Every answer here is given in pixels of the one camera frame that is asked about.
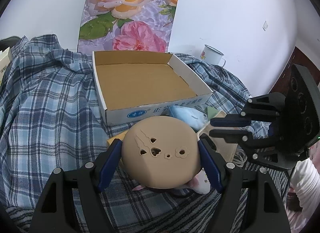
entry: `poster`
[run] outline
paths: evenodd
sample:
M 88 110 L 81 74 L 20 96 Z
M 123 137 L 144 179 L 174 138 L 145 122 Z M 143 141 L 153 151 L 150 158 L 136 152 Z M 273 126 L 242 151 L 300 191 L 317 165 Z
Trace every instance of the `poster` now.
M 78 52 L 167 52 L 178 0 L 86 0 Z

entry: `white wall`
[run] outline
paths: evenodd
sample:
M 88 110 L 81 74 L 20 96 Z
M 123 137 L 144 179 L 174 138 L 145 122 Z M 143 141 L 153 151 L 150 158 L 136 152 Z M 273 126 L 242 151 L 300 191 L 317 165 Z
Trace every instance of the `white wall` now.
M 299 48 L 320 69 L 320 16 L 310 0 L 294 0 L 297 10 Z
M 62 47 L 76 50 L 84 1 L 12 0 L 0 18 L 0 38 L 54 32 Z M 199 56 L 204 44 L 217 48 L 225 68 L 257 96 L 286 65 L 296 24 L 293 0 L 179 0 L 169 51 Z

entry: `barcode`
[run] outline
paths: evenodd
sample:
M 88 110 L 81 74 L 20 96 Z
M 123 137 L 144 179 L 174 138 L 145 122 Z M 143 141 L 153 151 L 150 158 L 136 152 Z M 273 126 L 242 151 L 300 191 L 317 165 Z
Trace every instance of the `barcode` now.
M 1 69 L 0 73 L 2 74 L 5 71 L 6 68 L 7 68 L 7 66 L 5 66 L 3 69 Z

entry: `checkered cloth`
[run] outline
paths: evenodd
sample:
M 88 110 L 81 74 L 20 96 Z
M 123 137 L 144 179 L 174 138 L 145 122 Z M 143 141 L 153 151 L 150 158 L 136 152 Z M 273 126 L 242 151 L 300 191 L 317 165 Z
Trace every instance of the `checkered cloth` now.
M 78 169 L 106 151 L 106 139 L 133 123 L 105 127 L 92 76 L 92 58 L 62 49 L 55 35 L 12 48 L 14 60 L 0 90 L 0 200 L 11 219 L 28 231 L 33 211 L 51 172 Z M 219 66 L 210 66 L 177 54 L 214 91 L 207 105 L 239 113 L 250 94 L 241 81 Z M 197 109 L 205 111 L 205 106 Z M 266 136 L 268 125 L 253 122 L 255 137 Z M 257 170 L 247 163 L 246 169 Z M 279 193 L 286 190 L 286 175 L 269 170 Z M 193 194 L 187 198 L 132 191 L 139 183 L 117 168 L 110 186 L 101 194 L 116 232 L 204 232 L 220 195 Z M 177 190 L 185 195 L 188 189 Z M 238 232 L 244 213 L 243 190 L 232 232 Z M 80 228 L 88 232 L 77 190 L 74 191 Z

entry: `beige round object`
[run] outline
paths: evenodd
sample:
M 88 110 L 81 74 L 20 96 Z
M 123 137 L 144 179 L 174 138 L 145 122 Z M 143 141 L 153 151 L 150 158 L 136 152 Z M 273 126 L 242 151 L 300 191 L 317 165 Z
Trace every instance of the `beige round object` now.
M 121 152 L 126 172 L 156 189 L 182 186 L 200 171 L 197 136 L 183 121 L 153 116 L 132 126 Z

